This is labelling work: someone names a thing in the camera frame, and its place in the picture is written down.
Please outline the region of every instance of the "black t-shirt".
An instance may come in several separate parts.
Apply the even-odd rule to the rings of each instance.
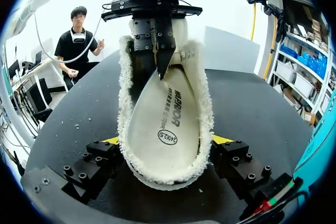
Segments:
[[[84,51],[84,49],[88,46],[91,38],[93,37],[93,34],[91,32],[86,31],[83,28],[82,33],[84,34],[85,32],[86,32],[86,39],[83,43],[73,43],[70,31],[67,31],[64,34],[62,34],[62,36],[58,40],[58,44],[57,44],[56,51],[55,51],[55,56],[63,57],[64,61],[71,60],[79,56]],[[93,39],[89,47],[90,51],[91,52],[95,51],[97,46],[98,44],[97,44],[96,39]],[[71,63],[66,63],[65,66],[71,69],[79,70],[81,67],[81,64],[89,61],[88,53],[89,53],[89,50],[86,50],[86,52],[79,59]]]

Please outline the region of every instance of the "hand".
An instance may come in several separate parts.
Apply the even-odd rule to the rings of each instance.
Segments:
[[[104,40],[99,41],[97,46],[98,50],[101,51],[104,47],[105,47]]]
[[[67,74],[68,74],[68,76],[69,76],[70,78],[75,78],[75,77],[77,77],[77,75],[78,75],[78,71],[75,70],[75,69],[71,69],[71,68],[69,68]]]

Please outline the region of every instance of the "blue storage bin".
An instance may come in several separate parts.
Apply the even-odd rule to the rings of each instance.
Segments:
[[[305,58],[303,56],[298,56],[298,61],[305,64],[306,66],[308,65],[308,58]]]
[[[317,71],[318,62],[315,59],[309,58],[308,59],[308,67],[313,70],[314,72]]]
[[[327,64],[327,58],[323,54],[319,53],[319,60],[320,63]]]
[[[310,58],[310,54],[307,53],[307,52],[303,52],[302,57],[309,59]]]
[[[324,75],[326,74],[326,70],[322,69],[322,70],[317,70],[316,73],[318,74],[319,77],[321,77],[322,79],[324,79]]]
[[[290,49],[289,47],[285,47],[284,45],[282,45],[282,46],[280,47],[280,51],[283,51],[283,52],[285,52],[286,54],[291,55],[291,56],[294,57],[294,58],[297,58],[297,57],[298,57],[298,54],[297,54],[293,49]]]

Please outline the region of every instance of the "computer monitor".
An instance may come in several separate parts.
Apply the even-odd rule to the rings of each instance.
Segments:
[[[9,79],[12,79],[15,76],[15,70],[20,72],[19,61],[16,60],[8,69]]]
[[[35,57],[35,64],[40,64],[42,59],[42,51],[38,52]]]

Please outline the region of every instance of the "white fleece lining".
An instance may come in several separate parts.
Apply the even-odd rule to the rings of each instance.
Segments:
[[[167,176],[159,177],[157,174],[151,174],[145,169],[141,160],[139,160],[132,152],[131,146],[127,141],[127,130],[132,116],[133,104],[129,89],[132,87],[132,66],[128,49],[128,41],[133,40],[131,36],[124,36],[120,39],[120,60],[121,74],[119,79],[119,115],[118,115],[118,133],[120,140],[120,150],[125,160],[130,164],[134,170],[142,175],[146,180],[163,185],[173,185],[174,182],[187,182],[188,180],[200,176],[208,163],[208,156],[210,153],[211,141],[213,139],[213,132],[211,132],[214,120],[212,111],[212,101],[209,95],[207,77],[202,66],[201,58],[201,43],[196,41],[188,41],[182,48],[185,52],[192,51],[195,54],[197,61],[196,78],[198,84],[193,87],[197,99],[197,107],[199,114],[200,126],[200,148],[199,154],[195,161],[189,167],[176,173],[174,177]]]

